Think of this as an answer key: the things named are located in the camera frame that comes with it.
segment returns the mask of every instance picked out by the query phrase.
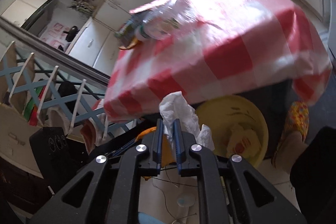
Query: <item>white cloth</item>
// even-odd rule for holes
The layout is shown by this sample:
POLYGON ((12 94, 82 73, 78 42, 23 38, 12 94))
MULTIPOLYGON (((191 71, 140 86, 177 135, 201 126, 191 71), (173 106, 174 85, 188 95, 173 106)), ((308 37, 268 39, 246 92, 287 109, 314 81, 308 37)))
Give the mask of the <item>white cloth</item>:
POLYGON ((47 110, 47 115, 49 117, 48 124, 51 127, 61 127, 63 128, 65 136, 69 134, 70 121, 60 106, 49 107, 47 110))
POLYGON ((210 128, 203 124, 202 130, 200 130, 195 110, 188 105, 181 91, 170 93, 164 97, 159 104, 159 110, 165 126, 164 133, 168 135, 171 144, 173 144, 173 122, 175 119, 180 119, 182 131, 193 134, 196 143, 210 150, 215 149, 210 128))

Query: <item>yellow plastic bowl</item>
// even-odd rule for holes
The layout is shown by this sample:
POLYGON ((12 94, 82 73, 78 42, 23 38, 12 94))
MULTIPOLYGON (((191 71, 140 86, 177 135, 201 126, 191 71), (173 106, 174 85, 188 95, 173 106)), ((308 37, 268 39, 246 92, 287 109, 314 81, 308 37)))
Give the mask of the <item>yellow plastic bowl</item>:
POLYGON ((197 108, 196 114, 200 126, 205 124, 210 127, 214 153, 218 156, 226 157, 225 144, 230 139, 232 125, 239 123, 245 129, 253 129, 257 133, 261 150, 247 160, 255 168, 259 166, 268 146, 268 129, 263 114, 251 101, 238 95, 228 95, 203 103, 197 108))

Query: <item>blue object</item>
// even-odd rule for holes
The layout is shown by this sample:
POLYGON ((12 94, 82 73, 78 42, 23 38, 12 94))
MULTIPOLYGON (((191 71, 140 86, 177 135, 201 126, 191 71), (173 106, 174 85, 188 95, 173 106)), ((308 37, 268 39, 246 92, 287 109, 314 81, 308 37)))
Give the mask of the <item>blue object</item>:
POLYGON ((142 212, 138 213, 138 219, 139 224, 164 224, 162 221, 142 212))

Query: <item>black pot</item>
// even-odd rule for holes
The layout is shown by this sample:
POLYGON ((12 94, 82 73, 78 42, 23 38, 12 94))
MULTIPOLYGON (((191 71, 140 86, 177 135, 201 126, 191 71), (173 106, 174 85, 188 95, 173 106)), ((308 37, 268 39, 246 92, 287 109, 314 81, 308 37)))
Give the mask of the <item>black pot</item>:
POLYGON ((75 38, 78 32, 79 32, 79 29, 77 26, 72 26, 72 28, 69 31, 63 31, 63 33, 68 34, 65 40, 68 42, 72 42, 72 40, 75 38))

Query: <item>metal screw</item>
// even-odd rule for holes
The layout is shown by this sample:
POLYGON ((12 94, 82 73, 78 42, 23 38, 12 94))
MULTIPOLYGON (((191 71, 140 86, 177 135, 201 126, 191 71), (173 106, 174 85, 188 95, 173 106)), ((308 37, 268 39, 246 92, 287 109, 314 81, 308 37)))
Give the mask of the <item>metal screw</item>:
POLYGON ((200 151, 201 149, 202 149, 202 146, 199 145, 199 144, 193 144, 193 145, 191 146, 191 150, 192 150, 192 151, 200 151))
POLYGON ((103 164, 106 160, 107 160, 107 158, 103 155, 100 155, 96 158, 96 162, 99 163, 99 164, 103 164))
POLYGON ((145 146, 144 144, 139 144, 139 145, 137 145, 137 147, 135 149, 138 152, 144 152, 147 149, 147 146, 145 146))
POLYGON ((242 157, 240 155, 232 155, 231 159, 234 162, 241 162, 242 161, 242 157))

